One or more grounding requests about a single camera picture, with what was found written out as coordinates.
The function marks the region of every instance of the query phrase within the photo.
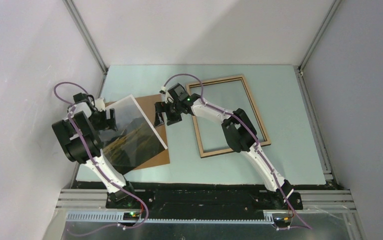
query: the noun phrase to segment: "wall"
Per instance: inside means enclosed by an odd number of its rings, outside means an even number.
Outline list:
[[[74,2],[107,65],[298,65],[333,0]]]
[[[383,239],[383,1],[343,1],[303,72],[334,173]]]
[[[73,174],[51,128],[67,107],[60,81],[92,94],[102,82],[64,3],[0,0],[0,239],[41,239]]]

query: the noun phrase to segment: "white table surface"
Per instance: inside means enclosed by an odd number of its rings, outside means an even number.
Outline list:
[[[102,97],[111,102],[130,94],[134,97],[158,94],[165,81],[178,73],[193,74],[201,80],[243,74],[271,138],[272,144],[263,150],[274,167],[293,185],[326,183],[291,65],[113,65],[109,68]],[[195,81],[180,76],[169,85]],[[166,128],[170,164],[130,171],[125,175],[127,180],[224,185],[264,183],[239,153],[200,158],[192,118],[184,115],[182,119],[182,122]],[[76,180],[100,181],[82,165]]]

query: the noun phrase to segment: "picture frame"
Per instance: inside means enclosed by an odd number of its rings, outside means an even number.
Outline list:
[[[246,113],[251,120],[252,119],[256,120],[256,122],[252,121],[252,124],[257,129],[257,132],[261,133],[261,135],[262,135],[262,136],[257,135],[257,137],[259,139],[259,143],[261,146],[271,145],[271,139],[268,135],[267,129],[266,129],[264,122],[262,120],[261,113],[260,113],[258,107],[256,106],[256,102],[254,100],[254,97],[253,97],[252,92],[249,88],[248,82],[246,81],[246,78],[244,75],[235,75],[235,76],[221,77],[221,78],[215,78],[215,79],[209,79],[209,80],[202,81],[203,86],[206,87],[206,88],[204,88],[204,90],[208,88],[207,86],[211,86],[211,88],[213,88],[216,85],[228,84],[228,83],[234,83],[234,87],[231,90],[234,89],[234,91],[236,93],[240,92],[240,89],[237,89],[237,87],[242,86],[244,88],[244,91],[242,91],[242,92],[245,96],[247,96],[248,103],[250,104],[250,107],[251,107],[251,112],[248,111]],[[201,87],[201,84],[199,82],[188,83],[186,85],[186,90],[187,90],[189,95],[191,95],[194,91],[196,91],[197,93],[200,94],[200,91],[196,90],[197,88],[200,88],[200,87]],[[231,96],[231,94],[234,94],[235,92],[226,92],[225,95]],[[213,102],[212,101],[213,99],[211,99],[210,95],[205,95],[205,91],[203,92],[203,95],[209,102],[217,104],[223,108],[229,109],[228,106],[223,105],[222,102],[219,102],[219,103]],[[192,116],[192,119],[193,119],[193,126],[194,126],[194,131],[196,134],[196,140],[197,140],[197,145],[198,145],[198,149],[199,149],[199,154],[200,154],[201,158],[207,158],[207,157],[211,157],[211,156],[216,156],[216,155],[227,154],[227,153],[233,152],[233,150],[231,148],[229,148],[227,146],[227,144],[225,147],[221,147],[221,148],[217,148],[217,149],[205,149],[204,143],[202,141],[203,136],[202,136],[202,133],[200,132],[198,119],[196,118],[196,116]]]

